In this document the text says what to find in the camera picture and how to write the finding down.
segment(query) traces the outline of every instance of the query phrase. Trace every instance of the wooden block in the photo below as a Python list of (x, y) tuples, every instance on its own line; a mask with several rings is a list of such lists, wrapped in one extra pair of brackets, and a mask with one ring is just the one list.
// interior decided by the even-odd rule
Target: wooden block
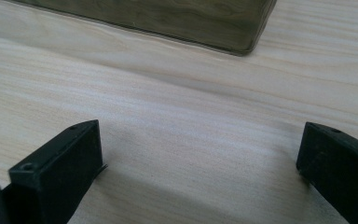
[(276, 0), (14, 0), (243, 55)]

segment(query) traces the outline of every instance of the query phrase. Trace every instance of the mounting hole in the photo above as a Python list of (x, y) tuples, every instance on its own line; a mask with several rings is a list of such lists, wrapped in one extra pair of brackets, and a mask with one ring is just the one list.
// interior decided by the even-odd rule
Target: mounting hole
[(24, 171), (32, 171), (34, 169), (34, 165), (32, 163), (28, 162), (28, 163), (23, 164), (20, 168)]
[(337, 129), (331, 129), (331, 132), (333, 132), (333, 133), (341, 133), (341, 131), (337, 130)]

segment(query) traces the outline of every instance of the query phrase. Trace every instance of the dark wooden box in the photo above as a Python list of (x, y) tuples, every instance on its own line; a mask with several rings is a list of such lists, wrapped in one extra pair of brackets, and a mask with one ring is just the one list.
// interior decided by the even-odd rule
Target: dark wooden box
[(14, 0), (244, 55), (276, 0)]

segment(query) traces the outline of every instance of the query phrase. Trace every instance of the wooden table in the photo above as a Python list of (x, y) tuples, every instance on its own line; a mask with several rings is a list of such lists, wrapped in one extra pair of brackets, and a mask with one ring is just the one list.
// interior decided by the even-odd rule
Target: wooden table
[(0, 186), (89, 119), (70, 223), (346, 223), (295, 163), (306, 121), (358, 138), (358, 1), (279, 0), (246, 57), (0, 1)]

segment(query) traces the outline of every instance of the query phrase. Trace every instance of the wood grain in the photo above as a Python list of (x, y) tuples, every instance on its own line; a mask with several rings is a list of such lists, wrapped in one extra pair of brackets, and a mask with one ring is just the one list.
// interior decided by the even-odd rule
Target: wood grain
[(346, 223), (296, 156), (307, 120), (358, 138), (358, 1), (281, 0), (243, 58), (0, 1), (0, 186), (88, 119), (70, 223)]

